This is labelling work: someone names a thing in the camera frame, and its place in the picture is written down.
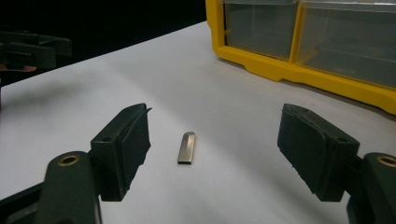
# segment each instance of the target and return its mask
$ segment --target white table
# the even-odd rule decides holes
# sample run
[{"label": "white table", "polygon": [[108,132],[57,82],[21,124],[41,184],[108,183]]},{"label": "white table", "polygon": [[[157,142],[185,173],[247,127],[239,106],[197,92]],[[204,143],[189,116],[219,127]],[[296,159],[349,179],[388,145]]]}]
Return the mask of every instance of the white table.
[{"label": "white table", "polygon": [[[0,199],[44,179],[46,166],[90,141],[124,107],[146,103],[152,144],[110,223],[347,223],[321,203],[276,146],[283,104],[304,106],[361,142],[359,155],[395,154],[396,118],[220,60],[206,22],[2,89]],[[193,163],[177,165],[184,132]]]}]

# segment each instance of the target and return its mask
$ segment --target black background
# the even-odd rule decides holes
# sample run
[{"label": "black background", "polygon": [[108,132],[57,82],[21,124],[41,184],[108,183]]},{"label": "black background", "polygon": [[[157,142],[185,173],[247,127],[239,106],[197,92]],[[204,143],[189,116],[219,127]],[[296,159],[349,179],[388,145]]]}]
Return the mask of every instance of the black background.
[{"label": "black background", "polygon": [[[129,47],[201,21],[205,21],[205,0],[0,1],[0,24],[71,39],[73,57],[58,57],[58,67]],[[47,71],[2,72],[1,86]]]}]

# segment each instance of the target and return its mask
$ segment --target yellow storage box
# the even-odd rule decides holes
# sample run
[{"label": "yellow storage box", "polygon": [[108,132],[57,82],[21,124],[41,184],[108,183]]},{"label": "yellow storage box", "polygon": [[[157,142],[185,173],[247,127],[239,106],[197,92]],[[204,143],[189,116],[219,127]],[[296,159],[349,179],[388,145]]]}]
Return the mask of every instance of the yellow storage box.
[{"label": "yellow storage box", "polygon": [[396,114],[396,0],[206,0],[206,14],[220,58]]}]

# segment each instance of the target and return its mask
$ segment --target transparent drawer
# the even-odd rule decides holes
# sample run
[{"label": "transparent drawer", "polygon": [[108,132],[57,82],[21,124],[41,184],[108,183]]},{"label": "transparent drawer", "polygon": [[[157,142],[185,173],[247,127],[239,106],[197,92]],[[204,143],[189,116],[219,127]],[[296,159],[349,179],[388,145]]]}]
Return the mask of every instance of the transparent drawer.
[{"label": "transparent drawer", "polygon": [[226,45],[287,60],[297,0],[224,0]]},{"label": "transparent drawer", "polygon": [[296,62],[396,89],[394,1],[365,2],[303,0]]}]

